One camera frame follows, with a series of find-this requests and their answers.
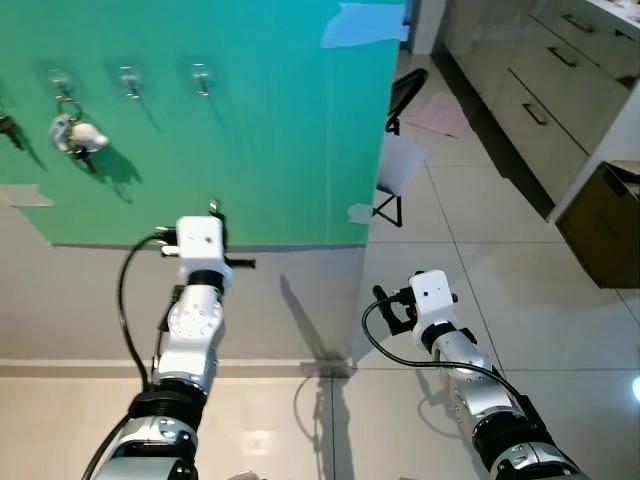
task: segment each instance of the keychain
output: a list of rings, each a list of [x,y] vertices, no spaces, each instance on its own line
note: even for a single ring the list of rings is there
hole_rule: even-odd
[[[75,107],[75,117],[63,111],[65,103],[70,103]],[[58,99],[58,116],[53,119],[49,128],[49,140],[61,152],[84,163],[87,169],[95,175],[97,171],[90,155],[109,145],[109,139],[100,133],[94,125],[80,122],[82,113],[80,105],[73,98]]]

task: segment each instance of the chair leg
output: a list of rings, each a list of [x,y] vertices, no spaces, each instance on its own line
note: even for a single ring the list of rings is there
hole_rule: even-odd
[[[396,215],[398,217],[397,220],[394,220],[393,218],[381,212],[381,210],[394,198],[396,199]],[[402,198],[396,197],[395,195],[391,195],[382,203],[382,205],[373,209],[371,216],[373,217],[375,215],[380,215],[386,221],[388,221],[389,223],[392,223],[398,228],[402,227]]]

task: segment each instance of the tiled floor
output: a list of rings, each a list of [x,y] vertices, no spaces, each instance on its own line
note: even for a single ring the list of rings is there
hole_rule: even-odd
[[[402,56],[398,73],[418,66],[431,75],[410,113],[449,91],[429,59]],[[639,292],[598,289],[472,130],[451,139],[403,122],[402,134],[431,155],[405,196],[405,226],[372,225],[358,310],[375,284],[391,290],[416,270],[445,271],[460,323],[531,396],[559,446],[592,480],[637,480]],[[427,359],[410,336],[390,337],[377,313],[371,326],[397,355]],[[200,429],[200,478],[245,469],[270,480],[488,478],[437,373],[372,351],[359,318],[353,360],[350,379],[216,381]],[[79,478],[137,386],[0,379],[0,408],[11,412],[0,415],[3,478]]]

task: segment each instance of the black cable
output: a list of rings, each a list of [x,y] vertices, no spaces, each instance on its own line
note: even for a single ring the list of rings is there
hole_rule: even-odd
[[[147,375],[147,369],[142,363],[142,359],[140,355],[138,355],[138,351],[136,350],[135,345],[133,344],[133,339],[131,338],[131,333],[129,332],[129,320],[127,319],[127,313],[124,308],[124,281],[127,276],[127,270],[129,268],[129,264],[133,257],[138,251],[140,251],[147,243],[151,240],[157,240],[160,238],[159,233],[153,233],[151,235],[147,235],[142,240],[140,240],[136,245],[129,250],[127,257],[122,263],[122,267],[120,268],[120,276],[118,277],[118,320],[120,321],[120,328],[122,329],[122,335],[124,337],[124,341],[127,344],[127,349],[129,350],[129,354],[138,368],[138,372],[140,373],[140,379],[142,380],[142,391],[146,392],[149,390],[149,377]]]
[[[380,345],[380,343],[378,343],[378,341],[375,338],[373,338],[373,336],[371,335],[371,332],[369,332],[369,327],[367,326],[367,317],[373,310],[375,310],[380,305],[384,303],[392,303],[393,301],[394,301],[393,297],[377,300],[373,302],[371,305],[369,305],[367,309],[364,311],[364,313],[362,314],[362,330],[364,330],[364,334],[367,337],[367,339],[371,342],[371,344],[374,347],[376,347],[376,349],[382,355],[387,357],[389,360],[393,360],[394,362],[399,363],[401,365],[406,365],[407,367],[450,368],[450,369],[464,368],[466,370],[472,370],[474,372],[478,372],[489,377],[491,380],[498,382],[500,385],[506,388],[509,391],[509,393],[511,393],[511,395],[513,395],[516,398],[516,400],[521,397],[520,392],[518,392],[518,390],[516,390],[514,386],[512,386],[509,382],[507,382],[501,376],[496,375],[495,373],[493,373],[490,370],[487,370],[486,368],[482,368],[482,367],[478,367],[477,365],[473,365],[470,363],[462,363],[462,362],[434,362],[434,361],[415,362],[412,360],[405,360],[404,358],[397,357],[393,353],[389,352],[388,350],[385,350],[385,348],[382,345]]]
[[[94,453],[93,457],[91,457],[91,461],[89,462],[89,465],[87,465],[87,468],[85,469],[84,474],[82,475],[82,480],[91,480],[91,476],[93,475],[93,472],[98,466],[98,462],[100,462],[102,455],[104,455],[105,450],[109,447],[111,442],[113,442],[113,439],[116,438],[116,435],[118,434],[118,432],[122,430],[122,428],[125,426],[125,424],[128,421],[129,421],[129,415],[127,414],[124,417],[122,417],[122,420],[120,420],[115,427],[111,429],[111,431],[109,432],[109,435],[107,435],[107,437],[102,441],[102,443],[96,450],[96,453]]]

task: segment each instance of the white cloth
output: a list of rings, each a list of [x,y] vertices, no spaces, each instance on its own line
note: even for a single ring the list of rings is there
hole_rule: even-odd
[[[397,197],[402,196],[426,158],[427,152],[420,145],[393,133],[386,133],[380,154],[378,187]]]

